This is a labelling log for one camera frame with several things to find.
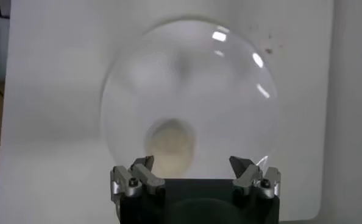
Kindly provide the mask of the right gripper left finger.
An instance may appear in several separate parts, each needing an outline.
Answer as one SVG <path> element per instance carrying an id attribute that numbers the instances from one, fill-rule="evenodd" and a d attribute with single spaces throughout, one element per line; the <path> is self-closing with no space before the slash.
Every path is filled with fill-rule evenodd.
<path id="1" fill-rule="evenodd" d="M 114 166 L 110 171 L 111 201 L 117 203 L 124 197 L 137 198 L 144 193 L 164 198 L 165 180 L 151 172 L 153 165 L 154 156 L 145 156 L 137 158 L 128 169 Z"/>

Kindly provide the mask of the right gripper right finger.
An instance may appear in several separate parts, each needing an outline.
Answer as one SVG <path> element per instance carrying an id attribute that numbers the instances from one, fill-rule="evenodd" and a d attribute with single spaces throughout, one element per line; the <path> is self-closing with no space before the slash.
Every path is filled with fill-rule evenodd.
<path id="1" fill-rule="evenodd" d="M 236 178 L 232 185 L 242 196 L 255 193 L 258 198 L 273 199 L 280 196 L 281 173 L 276 167 L 268 167 L 263 172 L 250 159 L 231 156 L 230 165 Z"/>

